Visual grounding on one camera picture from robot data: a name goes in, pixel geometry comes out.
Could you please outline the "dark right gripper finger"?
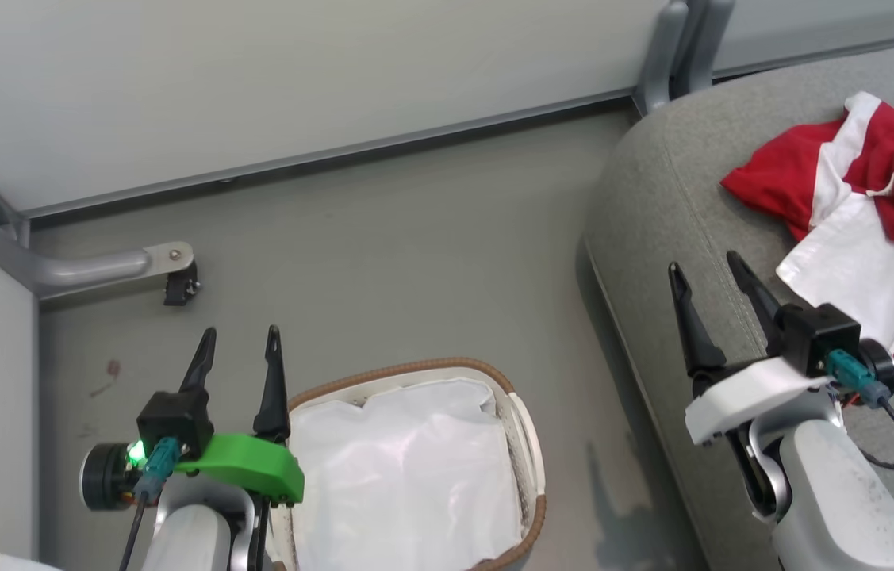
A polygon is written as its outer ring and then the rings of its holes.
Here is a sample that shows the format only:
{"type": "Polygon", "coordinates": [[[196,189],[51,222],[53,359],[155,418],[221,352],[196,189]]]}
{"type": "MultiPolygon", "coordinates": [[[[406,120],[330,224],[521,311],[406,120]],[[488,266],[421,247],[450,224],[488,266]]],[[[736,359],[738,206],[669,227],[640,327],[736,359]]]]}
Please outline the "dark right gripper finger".
{"type": "Polygon", "coordinates": [[[693,290],[678,263],[669,265],[668,278],[687,375],[697,378],[721,370],[727,365],[725,354],[708,334],[693,304],[693,290]]]}
{"type": "Polygon", "coordinates": [[[761,325],[766,354],[781,353],[781,326],[777,321],[781,304],[737,251],[728,251],[726,260],[737,288],[748,297],[761,325]]]}

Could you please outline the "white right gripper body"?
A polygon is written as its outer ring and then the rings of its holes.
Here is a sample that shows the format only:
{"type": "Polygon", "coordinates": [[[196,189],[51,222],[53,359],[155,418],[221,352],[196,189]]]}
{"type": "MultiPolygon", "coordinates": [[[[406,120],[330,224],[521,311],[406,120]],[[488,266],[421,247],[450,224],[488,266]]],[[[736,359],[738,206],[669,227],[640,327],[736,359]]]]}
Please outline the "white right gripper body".
{"type": "Polygon", "coordinates": [[[736,430],[744,446],[805,420],[835,422],[835,399],[827,377],[807,378],[783,358],[761,360],[708,388],[685,410],[693,444],[736,430]]]}

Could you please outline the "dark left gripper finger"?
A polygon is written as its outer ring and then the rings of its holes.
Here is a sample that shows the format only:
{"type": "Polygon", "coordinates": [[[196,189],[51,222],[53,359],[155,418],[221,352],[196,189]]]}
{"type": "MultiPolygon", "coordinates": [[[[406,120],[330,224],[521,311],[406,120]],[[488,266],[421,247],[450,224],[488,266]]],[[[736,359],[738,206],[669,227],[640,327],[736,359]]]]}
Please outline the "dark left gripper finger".
{"type": "Polygon", "coordinates": [[[254,418],[253,431],[257,438],[285,445],[291,432],[290,411],[282,340],[276,324],[269,326],[264,358],[267,363],[264,393],[254,418]]]}
{"type": "Polygon", "coordinates": [[[206,379],[213,369],[216,350],[216,328],[206,328],[200,338],[189,368],[179,384],[179,394],[203,393],[206,391],[206,379]]]}

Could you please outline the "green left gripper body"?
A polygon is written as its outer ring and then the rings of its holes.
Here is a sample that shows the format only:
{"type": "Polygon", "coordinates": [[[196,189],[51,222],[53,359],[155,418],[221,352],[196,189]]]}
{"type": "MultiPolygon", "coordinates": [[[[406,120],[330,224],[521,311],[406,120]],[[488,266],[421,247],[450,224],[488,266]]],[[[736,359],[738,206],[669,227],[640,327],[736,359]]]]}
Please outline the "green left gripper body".
{"type": "Polygon", "coordinates": [[[197,471],[277,504],[304,501],[305,474],[297,458],[281,444],[248,434],[215,434],[200,458],[182,460],[175,471],[197,471]]]}

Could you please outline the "red white sports jersey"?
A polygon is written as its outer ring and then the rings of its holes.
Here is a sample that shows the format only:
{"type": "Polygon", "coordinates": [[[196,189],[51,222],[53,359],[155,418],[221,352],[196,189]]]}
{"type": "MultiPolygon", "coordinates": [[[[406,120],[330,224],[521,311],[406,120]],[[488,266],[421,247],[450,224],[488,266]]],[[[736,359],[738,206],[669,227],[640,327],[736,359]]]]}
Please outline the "red white sports jersey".
{"type": "Polygon", "coordinates": [[[788,128],[721,184],[797,239],[779,279],[810,306],[840,308],[894,358],[893,160],[894,107],[860,91],[841,118],[788,128]]]}

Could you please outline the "grey fabric sofa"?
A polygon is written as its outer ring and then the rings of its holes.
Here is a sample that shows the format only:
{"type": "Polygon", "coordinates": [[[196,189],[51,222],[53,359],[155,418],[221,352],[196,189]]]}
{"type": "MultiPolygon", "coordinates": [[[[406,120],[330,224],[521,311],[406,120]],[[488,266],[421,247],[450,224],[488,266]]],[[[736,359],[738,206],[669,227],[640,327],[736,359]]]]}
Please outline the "grey fabric sofa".
{"type": "Polygon", "coordinates": [[[788,127],[838,118],[858,91],[894,105],[894,48],[731,79],[650,112],[615,146],[594,193],[585,248],[712,571],[781,571],[726,442],[697,446],[685,426],[693,394],[667,276],[680,263],[693,302],[730,362],[758,357],[765,336],[725,254],[738,251],[784,302],[774,275],[792,248],[779,221],[723,191],[721,180],[788,127]]]}

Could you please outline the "grey metal frame leg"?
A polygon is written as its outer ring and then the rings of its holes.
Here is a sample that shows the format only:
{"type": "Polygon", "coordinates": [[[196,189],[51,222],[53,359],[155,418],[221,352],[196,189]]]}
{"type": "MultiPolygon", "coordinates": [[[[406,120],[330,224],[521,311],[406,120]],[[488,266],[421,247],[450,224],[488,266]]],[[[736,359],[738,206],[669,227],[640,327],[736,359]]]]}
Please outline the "grey metal frame leg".
{"type": "Polygon", "coordinates": [[[88,258],[51,258],[21,245],[0,228],[0,270],[12,276],[41,300],[142,281],[182,270],[195,261],[185,242],[158,245],[88,258]]]}

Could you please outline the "grey wall base rail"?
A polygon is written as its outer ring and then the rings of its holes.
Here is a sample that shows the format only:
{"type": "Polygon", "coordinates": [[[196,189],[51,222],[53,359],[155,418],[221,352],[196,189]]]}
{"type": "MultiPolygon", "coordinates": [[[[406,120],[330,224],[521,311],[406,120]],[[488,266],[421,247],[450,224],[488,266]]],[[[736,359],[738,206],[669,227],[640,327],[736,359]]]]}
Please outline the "grey wall base rail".
{"type": "Polygon", "coordinates": [[[55,216],[631,93],[711,0],[109,0],[36,46],[55,216]]]}

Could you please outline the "grey metal frame post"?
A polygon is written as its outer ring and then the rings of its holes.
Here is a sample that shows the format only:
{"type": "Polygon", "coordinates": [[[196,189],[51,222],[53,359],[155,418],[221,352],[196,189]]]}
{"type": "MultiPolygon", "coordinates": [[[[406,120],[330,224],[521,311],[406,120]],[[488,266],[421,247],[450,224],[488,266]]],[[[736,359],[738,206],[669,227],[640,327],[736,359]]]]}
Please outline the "grey metal frame post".
{"type": "Polygon", "coordinates": [[[714,86],[716,54],[735,5],[736,0],[669,0],[665,4],[631,96],[640,116],[714,86]]]}

